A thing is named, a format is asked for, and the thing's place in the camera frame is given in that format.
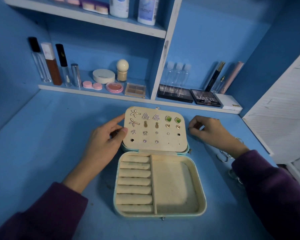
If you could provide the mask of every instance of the blue desk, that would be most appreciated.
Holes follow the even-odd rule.
[[[130,106],[154,104],[41,90],[0,131],[0,225],[26,210],[77,164],[90,131]],[[271,158],[238,115],[159,106],[183,115],[220,119],[250,149]],[[228,176],[231,162],[216,158],[216,149],[188,136],[207,197],[206,212],[190,220],[126,220],[114,213],[112,196],[119,151],[88,185],[88,207],[74,239],[272,239],[251,209],[245,192]]]

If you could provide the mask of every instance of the pink tube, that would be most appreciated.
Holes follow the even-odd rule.
[[[232,84],[233,80],[236,78],[236,76],[238,75],[238,73],[240,72],[242,66],[244,65],[243,62],[239,61],[236,64],[236,67],[233,69],[232,73],[230,74],[228,80],[226,80],[225,84],[223,85],[223,87],[221,88],[219,94],[225,94],[225,92],[227,91],[227,89],[230,87],[230,85]]]

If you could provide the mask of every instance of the blush compact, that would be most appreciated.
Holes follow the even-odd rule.
[[[123,86],[118,82],[107,83],[106,88],[109,92],[120,93],[123,91]]]

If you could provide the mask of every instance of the black eyeshadow palette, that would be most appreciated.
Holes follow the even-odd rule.
[[[193,98],[189,89],[159,84],[157,96],[163,99],[192,103]]]
[[[218,100],[215,98],[212,92],[205,92],[201,90],[191,89],[191,94],[195,99],[196,104],[214,106],[214,107],[221,106],[221,104],[218,102]]]

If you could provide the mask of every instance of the jewelry box compartment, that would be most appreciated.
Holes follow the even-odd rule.
[[[207,203],[194,162],[176,153],[124,153],[118,163],[114,208],[129,218],[196,217]]]

